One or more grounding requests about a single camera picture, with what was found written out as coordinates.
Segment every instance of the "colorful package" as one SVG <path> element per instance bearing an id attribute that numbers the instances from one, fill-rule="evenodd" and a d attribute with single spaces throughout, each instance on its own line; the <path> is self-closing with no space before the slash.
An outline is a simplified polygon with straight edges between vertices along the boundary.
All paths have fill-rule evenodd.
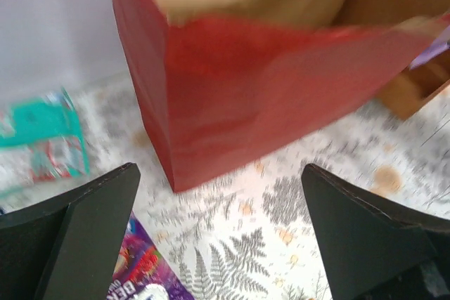
<path id="1" fill-rule="evenodd" d="M 0 110 L 0 195 L 88 173 L 82 128 L 64 90 Z"/>
<path id="2" fill-rule="evenodd" d="M 447 51 L 450 48 L 450 26 L 448 26 L 438 37 L 433 41 L 432 45 L 425 49 L 417 58 L 415 58 L 409 65 L 410 69 L 417 68 L 426 64 L 428 61 Z"/>
<path id="3" fill-rule="evenodd" d="M 131 215 L 107 300 L 194 300 Z"/>

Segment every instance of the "white wall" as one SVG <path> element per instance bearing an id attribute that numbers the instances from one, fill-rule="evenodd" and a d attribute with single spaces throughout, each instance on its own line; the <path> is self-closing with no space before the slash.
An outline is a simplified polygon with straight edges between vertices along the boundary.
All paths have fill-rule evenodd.
<path id="1" fill-rule="evenodd" d="M 127 69 L 111 0 L 0 0 L 0 101 Z"/>

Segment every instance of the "wooden box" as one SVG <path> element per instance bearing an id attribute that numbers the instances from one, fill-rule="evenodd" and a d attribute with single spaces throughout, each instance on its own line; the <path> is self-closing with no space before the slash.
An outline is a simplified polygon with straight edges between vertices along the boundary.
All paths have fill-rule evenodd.
<path id="1" fill-rule="evenodd" d="M 450 85 L 450 50 L 413 70 L 404 70 L 389 82 L 377 98 L 406 120 Z"/>

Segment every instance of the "floral patterned rug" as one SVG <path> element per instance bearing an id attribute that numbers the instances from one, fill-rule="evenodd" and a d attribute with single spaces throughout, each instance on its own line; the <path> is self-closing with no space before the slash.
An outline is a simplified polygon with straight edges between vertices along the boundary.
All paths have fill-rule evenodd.
<path id="1" fill-rule="evenodd" d="M 142 178 L 135 213 L 197 300 L 331 299 L 300 181 L 309 162 L 395 202 L 450 219 L 446 91 L 405 123 L 370 102 L 180 195 L 170 190 L 143 130 L 127 75 L 72 98 L 84 125 L 92 176 L 124 162 L 138 164 Z M 0 200 L 0 207 L 20 209 L 86 180 L 37 185 Z"/>

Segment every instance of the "purple package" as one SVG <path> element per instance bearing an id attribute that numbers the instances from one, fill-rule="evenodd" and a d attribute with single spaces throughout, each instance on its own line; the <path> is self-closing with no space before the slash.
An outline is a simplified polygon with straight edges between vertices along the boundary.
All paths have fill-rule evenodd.
<path id="1" fill-rule="evenodd" d="M 107 300 L 195 300 L 132 214 Z"/>
<path id="2" fill-rule="evenodd" d="M 417 58 L 415 58 L 409 65 L 409 69 L 413 70 L 428 61 L 438 56 L 439 54 L 450 49 L 450 26 L 448 26 L 432 43 L 432 45 L 425 49 Z"/>

